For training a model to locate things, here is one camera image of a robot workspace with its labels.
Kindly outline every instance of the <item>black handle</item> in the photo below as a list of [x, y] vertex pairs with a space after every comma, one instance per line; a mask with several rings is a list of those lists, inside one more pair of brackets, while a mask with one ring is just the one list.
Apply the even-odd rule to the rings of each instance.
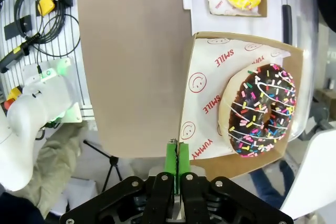
[[292, 8], [290, 5], [282, 5], [282, 34], [283, 43], [293, 44]]

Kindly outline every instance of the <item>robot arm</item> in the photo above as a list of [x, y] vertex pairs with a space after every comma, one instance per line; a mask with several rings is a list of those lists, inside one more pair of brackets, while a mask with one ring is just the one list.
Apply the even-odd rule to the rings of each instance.
[[17, 191], [29, 183], [37, 132], [70, 108], [73, 97], [67, 79], [54, 76], [25, 86], [7, 117], [0, 109], [0, 183], [6, 189]]

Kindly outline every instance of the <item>black plastic mount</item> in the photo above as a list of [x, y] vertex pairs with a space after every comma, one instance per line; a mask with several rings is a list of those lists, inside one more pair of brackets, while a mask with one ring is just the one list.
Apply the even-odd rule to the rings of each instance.
[[[293, 220], [226, 177], [209, 182], [194, 173], [181, 176], [181, 202], [190, 224], [293, 224]], [[146, 181], [132, 176], [65, 213], [61, 224], [161, 224], [172, 220], [174, 176], [159, 173]]]

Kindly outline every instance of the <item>brown cardboard sheet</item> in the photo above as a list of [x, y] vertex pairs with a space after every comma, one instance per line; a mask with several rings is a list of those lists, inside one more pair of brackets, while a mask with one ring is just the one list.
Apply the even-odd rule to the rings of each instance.
[[78, 0], [81, 46], [103, 149], [164, 156], [177, 138], [191, 38], [182, 0]]
[[[250, 41], [257, 44], [269, 45], [271, 47], [279, 48], [290, 52], [291, 56], [283, 59], [283, 68], [286, 69], [286, 71], [290, 72], [293, 76], [293, 80], [297, 90], [296, 96], [298, 97], [303, 63], [303, 52], [300, 49], [275, 40], [242, 34], [197, 33], [194, 36], [194, 40], [196, 38], [238, 39], [243, 41]], [[257, 157], [242, 158], [238, 154], [233, 154], [216, 158], [193, 160], [191, 161], [191, 164], [203, 167], [206, 171], [206, 177], [209, 180], [218, 176], [225, 176], [228, 178], [236, 177], [238, 175], [261, 168], [281, 158], [285, 153], [287, 147], [288, 135], [289, 134], [287, 134], [281, 141], [279, 141], [271, 151], [263, 153], [262, 155], [259, 155]]]

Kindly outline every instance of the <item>screw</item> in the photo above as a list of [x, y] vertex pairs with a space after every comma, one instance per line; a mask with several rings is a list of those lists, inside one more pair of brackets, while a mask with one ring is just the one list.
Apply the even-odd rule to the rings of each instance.
[[67, 219], [67, 221], [65, 223], [66, 224], [74, 224], [75, 221], [73, 219]]
[[218, 181], [216, 181], [215, 185], [218, 186], [218, 187], [221, 187], [221, 186], [223, 186], [223, 182], [218, 180]]
[[192, 180], [194, 177], [193, 177], [193, 175], [188, 174], [187, 176], [185, 176], [185, 178], [186, 178], [187, 180]]

